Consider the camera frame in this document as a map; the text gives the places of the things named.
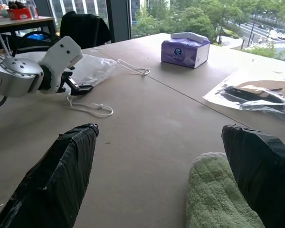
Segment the drawstring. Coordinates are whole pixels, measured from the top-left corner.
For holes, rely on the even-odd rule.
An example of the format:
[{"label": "drawstring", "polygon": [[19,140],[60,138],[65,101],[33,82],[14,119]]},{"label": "drawstring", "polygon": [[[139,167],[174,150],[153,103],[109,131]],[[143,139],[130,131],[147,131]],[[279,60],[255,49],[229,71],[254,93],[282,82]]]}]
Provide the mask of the drawstring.
[{"label": "drawstring", "polygon": [[[75,110],[86,112],[86,113],[90,113],[90,114],[92,114],[92,115],[94,115],[96,117],[108,117],[108,116],[111,116],[113,114],[113,109],[111,107],[103,105],[103,104],[96,104],[96,103],[91,103],[91,104],[73,103],[74,97],[71,96],[71,93],[68,93],[66,98],[67,98],[68,102],[70,103],[70,106],[72,108],[74,108]],[[89,111],[89,110],[86,110],[86,109],[75,108],[74,105],[83,106],[83,107],[87,107],[87,108],[93,108],[93,109],[102,109],[102,110],[109,111],[110,113],[104,114],[104,113],[98,113],[98,112],[94,112],[94,111]]]},{"label": "drawstring", "polygon": [[146,76],[150,73],[150,69],[149,68],[141,68],[138,66],[134,66],[131,65],[121,59],[117,60],[118,63],[120,63],[120,66],[127,68],[128,70],[133,71],[136,74],[142,75],[142,76]]},{"label": "drawstring", "polygon": [[[131,65],[131,64],[129,64],[129,63],[127,63],[127,62],[125,62],[125,61],[123,61],[121,59],[117,60],[117,62],[119,63],[120,66],[125,67],[128,70],[131,70],[131,71],[133,71],[136,74],[139,74],[139,75],[142,75],[142,76],[146,76],[146,75],[148,75],[150,73],[150,69],[149,68],[141,68],[141,67],[138,67],[138,66],[134,66],[134,65]],[[92,114],[92,115],[94,115],[96,117],[104,118],[104,117],[111,116],[114,113],[113,109],[111,107],[103,105],[103,104],[96,104],[96,103],[91,103],[91,104],[73,103],[74,97],[71,95],[71,93],[68,93],[66,98],[67,98],[68,102],[70,103],[70,106],[72,108],[74,108],[75,110],[86,112],[86,113]],[[91,108],[93,108],[93,109],[102,109],[102,110],[109,111],[110,113],[104,114],[104,113],[98,113],[98,112],[94,112],[94,111],[89,111],[87,109],[75,108],[74,105],[83,106],[83,107],[90,108],[90,109]]]}]

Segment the window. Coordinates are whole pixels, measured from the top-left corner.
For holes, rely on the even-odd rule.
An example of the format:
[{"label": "window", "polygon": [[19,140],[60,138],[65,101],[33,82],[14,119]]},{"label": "window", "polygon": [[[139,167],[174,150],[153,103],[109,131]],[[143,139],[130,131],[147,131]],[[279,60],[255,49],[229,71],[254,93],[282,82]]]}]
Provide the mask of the window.
[{"label": "window", "polygon": [[70,11],[98,15],[108,24],[105,0],[49,0],[49,3],[54,14],[57,31],[60,30],[62,16]]},{"label": "window", "polygon": [[190,31],[216,45],[285,61],[285,0],[129,1],[132,38]]}]

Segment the green towel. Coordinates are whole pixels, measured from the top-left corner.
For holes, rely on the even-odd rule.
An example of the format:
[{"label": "green towel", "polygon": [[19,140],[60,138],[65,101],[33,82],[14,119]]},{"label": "green towel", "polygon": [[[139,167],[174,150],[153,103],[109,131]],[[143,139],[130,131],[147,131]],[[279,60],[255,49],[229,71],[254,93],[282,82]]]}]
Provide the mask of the green towel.
[{"label": "green towel", "polygon": [[193,162],[187,195],[187,228],[263,228],[234,180],[224,153],[205,153]]}]

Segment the table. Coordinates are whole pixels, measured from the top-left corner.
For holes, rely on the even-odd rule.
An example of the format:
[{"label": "table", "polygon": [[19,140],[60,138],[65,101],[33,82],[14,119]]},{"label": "table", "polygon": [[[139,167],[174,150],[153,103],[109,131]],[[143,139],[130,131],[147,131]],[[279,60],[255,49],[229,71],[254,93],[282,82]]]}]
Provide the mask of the table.
[{"label": "table", "polygon": [[[232,53],[247,61],[254,56],[211,47],[209,62],[200,69],[161,64],[158,48],[150,42],[165,37],[159,34],[83,51],[151,68],[150,77],[142,77],[117,67],[113,77],[82,98],[83,103],[111,106],[114,114],[109,118],[72,110],[66,99],[40,93],[8,99],[0,107],[0,209],[59,133],[92,122],[99,125],[100,134],[90,183],[74,227],[185,227],[192,161],[205,152],[223,152],[222,127],[245,122],[193,98],[186,83],[192,80],[191,89],[202,96],[208,90],[203,87],[237,68],[217,64],[212,55]],[[264,116],[254,117],[261,121]],[[285,140],[285,124],[272,124]]]},{"label": "table", "polygon": [[231,73],[250,65],[252,60],[265,62],[268,65],[278,65],[280,68],[285,67],[284,61],[211,45],[208,61],[197,69],[190,69],[161,62],[161,43],[169,38],[169,34],[161,33],[104,45],[101,46],[101,52],[113,59],[122,59],[136,66],[148,67],[151,69],[151,73],[148,75],[150,78],[234,121],[275,135],[285,143],[284,122],[261,112],[226,108],[207,102],[202,98]]},{"label": "table", "polygon": [[[0,18],[0,34],[10,32],[13,37],[16,37],[15,31],[47,27],[50,34],[55,34],[55,22],[53,17],[39,16],[38,19],[22,19],[11,20],[10,18]],[[2,44],[6,53],[9,53],[1,35],[0,43]]]}]

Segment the red box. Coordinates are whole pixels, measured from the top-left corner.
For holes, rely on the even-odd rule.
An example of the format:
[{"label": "red box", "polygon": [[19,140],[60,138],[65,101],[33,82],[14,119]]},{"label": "red box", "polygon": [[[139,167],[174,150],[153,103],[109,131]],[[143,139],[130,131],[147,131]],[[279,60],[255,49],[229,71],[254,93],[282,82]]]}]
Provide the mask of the red box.
[{"label": "red box", "polygon": [[32,18],[29,9],[23,8],[23,9],[8,9],[9,18],[11,20],[21,20],[21,19],[29,19]]}]

